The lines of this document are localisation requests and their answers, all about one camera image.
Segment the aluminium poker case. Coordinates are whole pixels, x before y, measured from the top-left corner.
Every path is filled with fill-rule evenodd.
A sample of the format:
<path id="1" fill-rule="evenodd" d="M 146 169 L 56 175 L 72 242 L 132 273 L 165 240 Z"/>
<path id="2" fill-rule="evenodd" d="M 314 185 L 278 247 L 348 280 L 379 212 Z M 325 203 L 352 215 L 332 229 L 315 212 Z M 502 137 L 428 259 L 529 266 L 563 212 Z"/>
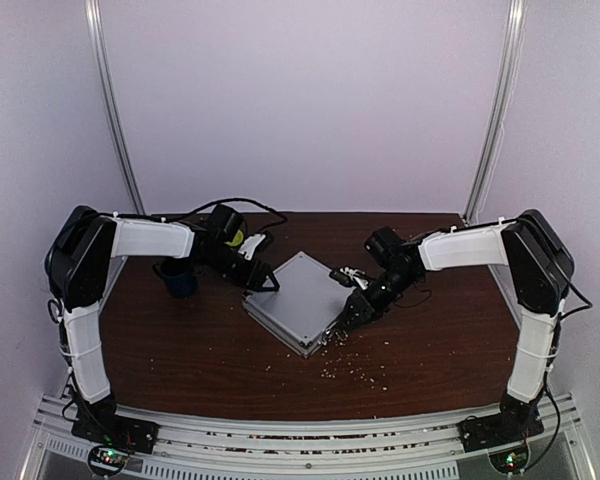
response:
<path id="1" fill-rule="evenodd" d="M 327 341 L 327 331 L 351 290 L 330 278 L 330 269 L 300 251 L 275 271 L 276 292 L 249 292 L 245 311 L 297 355 L 308 358 Z"/>

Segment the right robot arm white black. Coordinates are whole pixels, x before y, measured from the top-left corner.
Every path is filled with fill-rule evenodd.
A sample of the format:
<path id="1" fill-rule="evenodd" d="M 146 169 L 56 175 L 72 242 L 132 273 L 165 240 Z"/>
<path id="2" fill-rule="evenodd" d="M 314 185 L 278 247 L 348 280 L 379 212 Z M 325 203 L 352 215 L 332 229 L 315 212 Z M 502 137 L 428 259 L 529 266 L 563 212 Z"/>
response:
<path id="1" fill-rule="evenodd" d="M 429 272 L 500 265 L 509 269 L 522 319 L 512 373 L 496 414 L 470 416 L 458 425 L 465 451 L 522 441 L 543 432 L 538 403 L 548 394 L 548 377 L 559 350 L 565 302 L 579 291 L 575 262 L 544 215 L 528 209 L 511 219 L 455 226 L 401 238 L 394 229 L 374 231 L 365 250 L 382 272 L 371 278 L 341 267 L 331 279 L 351 288 L 343 310 L 323 338 L 346 335 L 379 320 L 402 294 Z"/>

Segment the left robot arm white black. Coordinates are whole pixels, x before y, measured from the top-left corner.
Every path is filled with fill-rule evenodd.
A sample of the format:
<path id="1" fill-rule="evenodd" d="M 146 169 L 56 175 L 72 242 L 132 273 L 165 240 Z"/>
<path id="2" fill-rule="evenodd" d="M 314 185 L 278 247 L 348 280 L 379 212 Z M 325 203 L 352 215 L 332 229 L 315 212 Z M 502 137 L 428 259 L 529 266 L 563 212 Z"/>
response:
<path id="1" fill-rule="evenodd" d="M 44 270 L 52 295 L 47 309 L 58 325 L 60 351 L 73 382 L 77 427 L 103 444 L 124 433 L 106 374 L 99 315 L 112 260 L 155 257 L 155 272 L 174 298 L 197 289 L 197 268 L 209 268 L 235 286 L 269 293 L 280 288 L 273 268 L 258 259 L 272 241 L 268 227 L 237 236 L 244 216 L 235 199 L 203 205 L 207 216 L 191 222 L 191 214 L 147 216 L 99 212 L 78 206 L 48 250 Z"/>

